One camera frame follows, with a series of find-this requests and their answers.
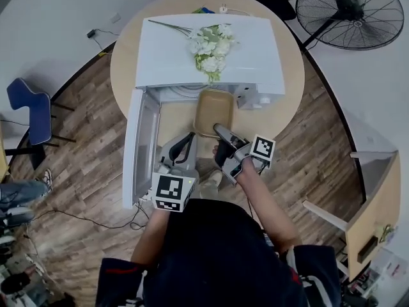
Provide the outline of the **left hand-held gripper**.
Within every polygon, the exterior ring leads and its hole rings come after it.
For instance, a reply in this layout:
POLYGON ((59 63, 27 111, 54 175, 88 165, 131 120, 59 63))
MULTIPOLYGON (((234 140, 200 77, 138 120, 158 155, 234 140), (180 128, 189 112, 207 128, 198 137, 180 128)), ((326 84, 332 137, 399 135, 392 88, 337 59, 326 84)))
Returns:
POLYGON ((168 141, 152 174, 151 200, 159 210, 183 212, 196 190, 197 135, 188 132, 168 141))

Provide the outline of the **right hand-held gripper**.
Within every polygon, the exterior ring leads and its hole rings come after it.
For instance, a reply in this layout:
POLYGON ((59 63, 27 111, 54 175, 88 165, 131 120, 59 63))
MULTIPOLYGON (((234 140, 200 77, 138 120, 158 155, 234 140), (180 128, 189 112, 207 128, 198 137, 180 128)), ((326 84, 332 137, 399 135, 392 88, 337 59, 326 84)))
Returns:
POLYGON ((237 184, 237 176, 243 171, 243 162, 246 159, 252 161, 258 174, 265 168, 271 168, 274 140, 255 135, 253 141, 248 141, 220 123, 216 123, 213 129, 220 137, 215 162, 233 185, 237 184))

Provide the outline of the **beige plastic tray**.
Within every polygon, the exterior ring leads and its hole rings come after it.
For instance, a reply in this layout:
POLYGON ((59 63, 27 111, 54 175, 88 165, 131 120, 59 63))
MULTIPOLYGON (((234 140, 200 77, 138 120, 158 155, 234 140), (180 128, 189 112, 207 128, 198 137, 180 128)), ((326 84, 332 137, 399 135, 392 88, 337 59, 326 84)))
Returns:
POLYGON ((194 118, 195 132, 205 138, 217 138, 213 126, 217 123, 231 129, 234 96, 227 91, 205 89, 199 94, 194 118))

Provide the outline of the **white microwave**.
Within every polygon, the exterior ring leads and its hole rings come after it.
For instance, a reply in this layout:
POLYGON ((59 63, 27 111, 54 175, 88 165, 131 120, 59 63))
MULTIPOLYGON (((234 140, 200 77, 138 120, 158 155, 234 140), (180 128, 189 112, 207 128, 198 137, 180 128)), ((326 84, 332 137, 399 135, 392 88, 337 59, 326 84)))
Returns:
POLYGON ((123 207, 151 188, 166 103, 190 102, 213 88, 242 109, 261 109, 285 96, 275 35, 268 19, 215 13, 143 20, 123 157, 123 207))

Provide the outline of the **person's left forearm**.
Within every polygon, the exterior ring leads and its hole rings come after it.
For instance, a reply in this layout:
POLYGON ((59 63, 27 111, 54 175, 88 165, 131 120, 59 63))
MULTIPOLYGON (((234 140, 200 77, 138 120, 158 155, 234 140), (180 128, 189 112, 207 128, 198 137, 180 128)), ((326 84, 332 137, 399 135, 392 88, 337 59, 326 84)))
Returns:
POLYGON ((135 246, 131 262, 151 266, 157 261, 164 244, 170 214, 167 210, 153 211, 135 246))

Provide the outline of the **person's right forearm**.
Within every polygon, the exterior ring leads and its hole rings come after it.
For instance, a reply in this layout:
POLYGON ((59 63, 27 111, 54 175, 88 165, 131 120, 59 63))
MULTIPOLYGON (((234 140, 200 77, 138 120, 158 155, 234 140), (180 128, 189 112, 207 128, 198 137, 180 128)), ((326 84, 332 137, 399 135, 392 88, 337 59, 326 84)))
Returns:
POLYGON ((302 244, 295 224, 273 198, 250 158, 243 160, 242 171, 236 181, 278 253, 302 244))

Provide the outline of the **person's left shoe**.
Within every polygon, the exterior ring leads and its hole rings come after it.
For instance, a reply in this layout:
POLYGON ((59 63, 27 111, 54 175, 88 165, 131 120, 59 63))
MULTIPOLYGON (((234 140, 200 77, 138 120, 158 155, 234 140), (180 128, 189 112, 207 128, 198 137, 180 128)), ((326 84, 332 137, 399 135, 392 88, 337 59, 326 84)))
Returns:
POLYGON ((201 191, 218 191, 222 182, 223 173, 220 170, 213 171, 210 176, 200 184, 201 191))

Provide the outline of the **round wooden table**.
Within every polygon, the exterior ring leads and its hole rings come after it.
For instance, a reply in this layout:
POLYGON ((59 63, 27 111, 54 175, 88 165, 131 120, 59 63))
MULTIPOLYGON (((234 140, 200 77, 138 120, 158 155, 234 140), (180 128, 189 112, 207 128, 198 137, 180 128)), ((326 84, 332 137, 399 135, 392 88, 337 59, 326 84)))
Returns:
MULTIPOLYGON (((285 96, 263 109, 246 110, 235 106, 232 130, 242 138, 253 139, 255 134, 274 139, 285 129, 294 117, 304 92, 304 63, 298 44, 285 23, 267 7, 255 0, 156 0, 145 6, 125 26, 114 46, 111 57, 111 86, 114 97, 125 117, 132 101, 139 41, 143 20, 161 15, 186 14, 205 6, 218 11, 222 4, 248 12, 256 17, 269 19, 275 35, 284 78, 285 96)), ((193 132, 196 102, 163 104, 153 126, 157 138, 153 140, 162 146, 171 139, 187 132, 193 132)))

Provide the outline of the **white artificial flower bunch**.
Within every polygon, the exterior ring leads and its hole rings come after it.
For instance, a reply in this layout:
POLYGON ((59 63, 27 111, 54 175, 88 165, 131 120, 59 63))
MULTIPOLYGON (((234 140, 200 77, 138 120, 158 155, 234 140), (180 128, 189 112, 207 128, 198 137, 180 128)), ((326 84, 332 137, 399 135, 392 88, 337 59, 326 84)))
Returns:
POLYGON ((189 51, 194 57, 196 69, 208 76, 208 83, 220 81, 226 67, 226 57, 236 43, 231 24, 222 23, 201 28, 186 28, 149 20, 183 33, 189 42, 189 51))

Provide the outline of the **person's dark shirt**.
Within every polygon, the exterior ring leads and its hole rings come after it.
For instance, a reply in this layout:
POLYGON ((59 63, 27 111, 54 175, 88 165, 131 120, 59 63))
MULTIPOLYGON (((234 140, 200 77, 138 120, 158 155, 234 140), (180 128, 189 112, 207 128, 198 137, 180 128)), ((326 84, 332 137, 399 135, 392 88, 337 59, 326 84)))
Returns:
POLYGON ((226 201, 192 200, 173 212, 151 267, 104 258, 96 307, 341 307, 334 249, 277 253, 259 224, 226 201))

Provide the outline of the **blue chair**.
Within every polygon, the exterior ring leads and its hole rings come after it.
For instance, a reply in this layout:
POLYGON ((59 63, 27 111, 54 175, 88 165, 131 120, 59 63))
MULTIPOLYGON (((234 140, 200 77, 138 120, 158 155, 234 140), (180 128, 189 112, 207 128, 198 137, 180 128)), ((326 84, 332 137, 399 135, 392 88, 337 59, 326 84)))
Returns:
POLYGON ((57 147, 50 142, 52 138, 74 143, 74 139, 57 136, 52 133, 51 107, 73 111, 74 109, 51 101, 48 93, 33 91, 27 82, 17 78, 7 87, 7 94, 13 110, 26 107, 29 109, 28 146, 25 148, 6 149, 6 156, 28 155, 33 169, 37 169, 45 160, 44 146, 57 147))

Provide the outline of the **rectangular wooden table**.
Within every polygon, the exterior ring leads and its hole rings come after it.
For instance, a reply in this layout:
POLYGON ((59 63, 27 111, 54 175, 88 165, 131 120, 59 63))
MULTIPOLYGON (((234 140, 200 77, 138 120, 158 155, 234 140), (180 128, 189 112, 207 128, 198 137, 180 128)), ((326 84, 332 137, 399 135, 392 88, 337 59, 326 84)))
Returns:
POLYGON ((383 227, 397 225, 401 202, 401 166, 399 152, 352 152, 350 157, 370 159, 372 162, 385 161, 385 170, 374 183, 374 189, 367 200, 348 222, 305 200, 302 205, 318 217, 342 230, 346 239, 348 265, 337 262, 337 266, 350 281, 374 259, 385 243, 379 243, 383 227), (362 264, 357 262, 358 252, 372 237, 378 237, 378 245, 362 264))

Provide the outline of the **black standing fan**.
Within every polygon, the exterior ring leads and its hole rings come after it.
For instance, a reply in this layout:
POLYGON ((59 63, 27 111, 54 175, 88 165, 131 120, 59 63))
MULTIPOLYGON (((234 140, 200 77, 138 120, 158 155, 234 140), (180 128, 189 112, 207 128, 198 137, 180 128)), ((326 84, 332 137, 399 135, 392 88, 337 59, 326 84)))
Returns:
POLYGON ((313 42, 351 51, 368 51, 392 43, 405 16, 399 0, 296 0, 295 12, 313 42))

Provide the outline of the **black rectangular box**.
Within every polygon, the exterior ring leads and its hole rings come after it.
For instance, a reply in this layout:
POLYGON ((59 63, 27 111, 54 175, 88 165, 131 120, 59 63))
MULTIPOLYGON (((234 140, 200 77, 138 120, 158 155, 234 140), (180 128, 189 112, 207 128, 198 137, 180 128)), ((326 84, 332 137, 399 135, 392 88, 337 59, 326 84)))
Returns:
POLYGON ((358 252, 357 255, 357 262, 362 264, 364 260, 372 253, 372 251, 378 245, 378 237, 372 236, 366 244, 362 247, 362 249, 358 252))

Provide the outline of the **pale flower bunch in basket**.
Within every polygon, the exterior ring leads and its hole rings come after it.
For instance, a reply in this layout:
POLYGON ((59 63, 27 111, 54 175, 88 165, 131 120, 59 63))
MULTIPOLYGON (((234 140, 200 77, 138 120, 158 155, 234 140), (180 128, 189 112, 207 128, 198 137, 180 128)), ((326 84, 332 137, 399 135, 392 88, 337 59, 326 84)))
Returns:
POLYGON ((393 239, 394 235, 396 232, 396 228, 392 226, 391 224, 388 224, 383 227, 382 233, 379 238, 379 243, 386 243, 389 244, 389 242, 393 239))

